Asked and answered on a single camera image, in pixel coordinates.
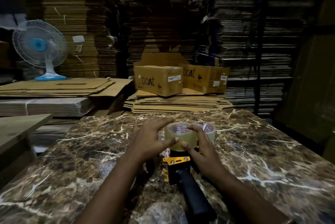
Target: hand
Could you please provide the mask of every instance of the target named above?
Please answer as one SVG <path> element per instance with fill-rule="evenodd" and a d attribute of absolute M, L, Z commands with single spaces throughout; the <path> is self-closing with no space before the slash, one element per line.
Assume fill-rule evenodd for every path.
<path fill-rule="evenodd" d="M 158 132 L 173 121 L 174 118 L 156 117 L 143 123 L 139 129 L 135 123 L 126 154 L 142 164 L 173 146 L 179 141 L 178 138 L 158 140 Z"/>
<path fill-rule="evenodd" d="M 187 128 L 196 131 L 198 134 L 199 153 L 184 141 L 181 146 L 190 154 L 201 174 L 212 182 L 218 183 L 222 176 L 230 174 L 229 171 L 222 165 L 212 142 L 207 139 L 202 127 L 190 125 Z"/>

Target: barcode label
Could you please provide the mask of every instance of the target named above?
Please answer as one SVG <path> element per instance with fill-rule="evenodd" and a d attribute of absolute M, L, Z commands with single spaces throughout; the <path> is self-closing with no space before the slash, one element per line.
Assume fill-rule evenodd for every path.
<path fill-rule="evenodd" d="M 171 82 L 171 81 L 181 80 L 181 78 L 182 78 L 182 75 L 171 76 L 167 79 L 167 81 Z"/>

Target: paper scrap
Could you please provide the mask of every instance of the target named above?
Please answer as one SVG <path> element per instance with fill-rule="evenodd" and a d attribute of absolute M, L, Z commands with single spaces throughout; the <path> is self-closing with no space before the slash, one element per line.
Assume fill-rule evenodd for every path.
<path fill-rule="evenodd" d="M 84 36 L 72 36 L 74 43 L 82 43 L 85 41 Z"/>
<path fill-rule="evenodd" d="M 171 82 L 171 81 L 181 80 L 181 78 L 182 78 L 182 75 L 171 76 L 167 79 L 167 81 Z"/>

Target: clear tape roll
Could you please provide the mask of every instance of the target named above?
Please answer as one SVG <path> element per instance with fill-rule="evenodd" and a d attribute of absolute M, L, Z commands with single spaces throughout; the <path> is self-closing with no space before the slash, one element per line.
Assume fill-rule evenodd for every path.
<path fill-rule="evenodd" d="M 169 124 L 164 129 L 165 139 L 171 138 L 179 138 L 179 142 L 170 147 L 173 151 L 185 151 L 180 143 L 185 141 L 190 145 L 190 147 L 195 148 L 198 143 L 197 133 L 193 130 L 187 129 L 187 126 L 191 125 L 191 123 L 187 122 L 176 122 Z"/>
<path fill-rule="evenodd" d="M 196 126 L 202 127 L 202 130 L 206 133 L 209 140 L 214 143 L 215 141 L 215 126 L 210 123 L 204 123 L 204 122 L 196 122 Z"/>

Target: blue fan hub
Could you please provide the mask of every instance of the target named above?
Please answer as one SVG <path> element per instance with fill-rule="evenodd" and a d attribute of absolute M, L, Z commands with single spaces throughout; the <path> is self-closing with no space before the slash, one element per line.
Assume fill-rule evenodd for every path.
<path fill-rule="evenodd" d="M 33 38 L 30 42 L 30 47 L 39 52 L 44 52 L 47 49 L 45 41 L 40 38 Z"/>

